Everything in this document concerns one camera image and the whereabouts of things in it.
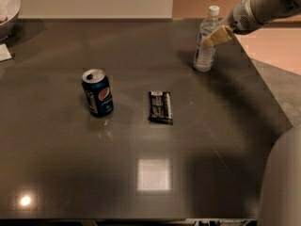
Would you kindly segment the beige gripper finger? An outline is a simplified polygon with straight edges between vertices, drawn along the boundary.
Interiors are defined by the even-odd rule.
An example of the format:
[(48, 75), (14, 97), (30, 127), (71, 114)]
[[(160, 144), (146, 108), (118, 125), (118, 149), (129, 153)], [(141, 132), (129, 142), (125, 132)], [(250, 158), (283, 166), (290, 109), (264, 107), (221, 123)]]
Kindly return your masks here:
[(212, 48), (215, 47), (216, 45), (231, 40), (232, 36), (233, 36), (233, 32), (228, 26), (220, 25), (211, 34), (206, 36), (201, 41), (201, 43), (208, 48)]

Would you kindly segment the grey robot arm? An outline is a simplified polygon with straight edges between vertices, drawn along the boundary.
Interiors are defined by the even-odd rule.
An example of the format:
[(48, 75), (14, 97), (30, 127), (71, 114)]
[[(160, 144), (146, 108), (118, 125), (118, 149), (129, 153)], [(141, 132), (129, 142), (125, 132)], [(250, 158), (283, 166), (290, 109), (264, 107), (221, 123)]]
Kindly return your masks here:
[[(207, 47), (245, 35), (271, 21), (300, 14), (301, 0), (242, 0), (208, 36)], [(269, 153), (257, 226), (301, 226), (301, 127), (284, 133)]]

